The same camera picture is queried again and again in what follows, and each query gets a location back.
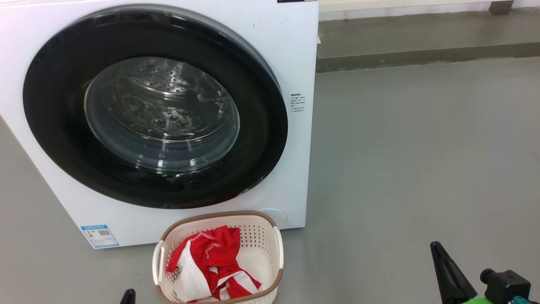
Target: washing machine door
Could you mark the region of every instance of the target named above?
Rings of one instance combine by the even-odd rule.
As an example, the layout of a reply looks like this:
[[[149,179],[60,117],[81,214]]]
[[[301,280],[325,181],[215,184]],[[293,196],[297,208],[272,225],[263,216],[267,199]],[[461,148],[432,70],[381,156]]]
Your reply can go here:
[[[24,110],[65,172],[153,208],[229,200],[267,176],[287,111],[267,65],[200,20],[121,10],[81,20],[32,61]]]

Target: red fabric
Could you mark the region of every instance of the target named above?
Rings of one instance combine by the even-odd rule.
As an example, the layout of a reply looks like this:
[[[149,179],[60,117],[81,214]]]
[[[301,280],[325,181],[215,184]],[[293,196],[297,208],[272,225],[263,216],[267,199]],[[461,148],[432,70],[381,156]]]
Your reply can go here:
[[[252,278],[247,272],[244,272],[236,261],[238,251],[240,250],[239,228],[222,226],[186,238],[173,251],[171,262],[166,269],[167,272],[174,272],[188,241],[191,241],[191,256],[193,257],[193,261],[206,278],[208,287],[214,298],[221,300],[220,290],[223,288],[227,288],[231,299],[252,294],[239,284],[235,277],[229,277],[238,272],[245,273],[253,282],[256,289],[261,286],[261,283]],[[217,273],[211,271],[210,267],[217,267]],[[222,279],[223,283],[218,286],[220,279]]]

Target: basket handle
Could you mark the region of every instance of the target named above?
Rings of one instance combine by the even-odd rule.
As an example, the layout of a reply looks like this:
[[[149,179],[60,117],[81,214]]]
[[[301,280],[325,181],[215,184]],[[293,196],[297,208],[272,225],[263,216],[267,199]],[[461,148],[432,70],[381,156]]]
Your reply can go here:
[[[161,264],[163,263],[163,259],[165,258],[165,248],[163,248],[163,240],[159,241],[159,243],[156,245],[156,248],[154,249],[154,256],[152,257],[152,277],[154,278],[154,284],[159,285],[159,282],[161,282],[161,279],[163,278],[163,267]]]
[[[281,232],[277,227],[274,227],[274,235],[276,239],[276,250],[279,253],[279,269],[283,269],[283,240],[281,239]]]

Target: washing machine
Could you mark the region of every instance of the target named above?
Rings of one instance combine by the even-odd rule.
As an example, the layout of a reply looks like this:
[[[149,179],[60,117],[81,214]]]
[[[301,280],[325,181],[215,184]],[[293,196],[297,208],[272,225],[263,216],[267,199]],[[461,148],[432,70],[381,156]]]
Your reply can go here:
[[[93,248],[234,210],[303,227],[318,5],[0,0],[0,115]]]

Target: qr code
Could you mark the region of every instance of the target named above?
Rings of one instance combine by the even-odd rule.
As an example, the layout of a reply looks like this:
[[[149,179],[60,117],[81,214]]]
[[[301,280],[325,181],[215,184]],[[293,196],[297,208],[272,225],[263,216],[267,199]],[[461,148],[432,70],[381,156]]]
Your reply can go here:
[[[98,230],[98,232],[99,232],[99,235],[101,236],[111,235],[111,233],[108,230]]]

